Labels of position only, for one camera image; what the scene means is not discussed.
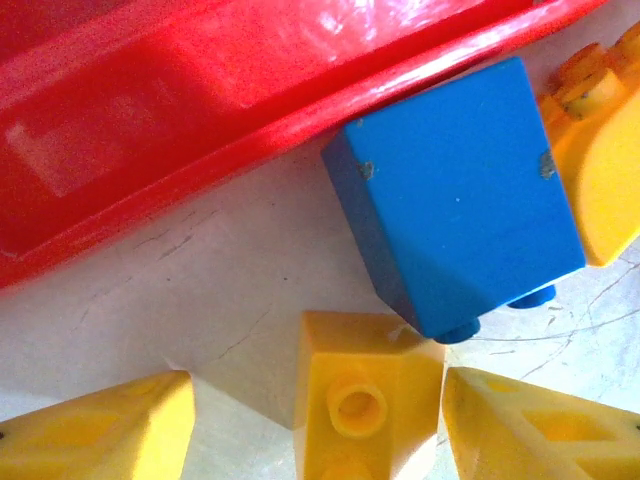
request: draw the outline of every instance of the blue block stud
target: blue block stud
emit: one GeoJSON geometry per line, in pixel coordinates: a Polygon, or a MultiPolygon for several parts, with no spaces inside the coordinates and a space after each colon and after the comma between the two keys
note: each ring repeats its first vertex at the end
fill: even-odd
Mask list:
{"type": "Polygon", "coordinates": [[[556,287],[553,285],[549,285],[548,287],[541,288],[540,290],[536,290],[529,295],[525,295],[522,298],[519,298],[515,302],[511,302],[509,306],[511,308],[517,309],[525,309],[525,308],[534,308],[539,307],[540,305],[544,305],[547,302],[550,302],[556,298],[556,287]]]}
{"type": "Polygon", "coordinates": [[[549,151],[515,58],[348,124],[323,158],[380,298],[456,343],[585,265],[549,151]]]}

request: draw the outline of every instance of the red plastic tray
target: red plastic tray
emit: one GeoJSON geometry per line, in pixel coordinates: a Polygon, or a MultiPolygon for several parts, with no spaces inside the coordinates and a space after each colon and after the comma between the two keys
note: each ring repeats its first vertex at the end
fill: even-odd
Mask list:
{"type": "Polygon", "coordinates": [[[603,3],[14,0],[0,287],[603,3]]]}

